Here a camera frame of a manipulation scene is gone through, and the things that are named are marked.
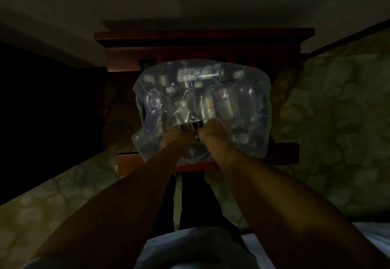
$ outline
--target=plastic bag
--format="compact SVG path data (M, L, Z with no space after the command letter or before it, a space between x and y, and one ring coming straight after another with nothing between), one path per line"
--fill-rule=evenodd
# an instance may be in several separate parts
M158 153L172 125L195 129L217 117L231 131L234 147L263 158L271 130L270 79L261 70L206 59L163 62L142 72L134 84L142 128L132 140L146 161ZM214 161L195 140L178 166Z

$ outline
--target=forearm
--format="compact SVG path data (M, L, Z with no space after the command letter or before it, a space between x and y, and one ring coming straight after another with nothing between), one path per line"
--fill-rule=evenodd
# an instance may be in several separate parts
M143 166L94 196L67 219L35 257L80 267L134 266L182 151L170 144Z
M211 139L206 145L248 224L278 268L302 264L320 268L334 263L365 267L387 262L335 207L297 179L229 143Z

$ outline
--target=wooden furniture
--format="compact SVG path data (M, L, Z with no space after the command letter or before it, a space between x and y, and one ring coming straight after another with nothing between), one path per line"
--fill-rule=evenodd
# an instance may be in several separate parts
M107 69L134 74L148 65L167 60L213 59L262 69L271 84L283 69L300 66L300 44L314 35L314 28L266 28L245 30L183 30L158 32L97 32L95 40L105 47ZM272 165L295 164L299 161L299 145L275 144L270 138L267 156ZM118 155L118 173L143 163L137 153ZM182 166L176 171L217 169L216 163Z

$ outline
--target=person's legs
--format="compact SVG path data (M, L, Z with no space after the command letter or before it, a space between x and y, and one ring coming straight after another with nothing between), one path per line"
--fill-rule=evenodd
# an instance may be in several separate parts
M176 177L172 174L148 239L175 231L173 225L173 197L175 196L175 189Z
M221 227L241 239L239 229L222 215L221 206L212 188L204 180L204 171L184 172L182 181L180 230L194 227Z

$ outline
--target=hand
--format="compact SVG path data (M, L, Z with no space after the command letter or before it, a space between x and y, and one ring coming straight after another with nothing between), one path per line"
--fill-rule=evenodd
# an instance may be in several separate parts
M188 125L185 128L186 131L182 131L177 126L171 126L166 133L164 133L163 139L161 140L161 148L165 148L168 145L175 145L180 150L183 150L183 153L186 153L192 142L194 141L195 129L192 125Z
M198 137L204 144L210 138L216 138L222 142L229 141L226 129L217 118L208 120L202 128L198 128Z

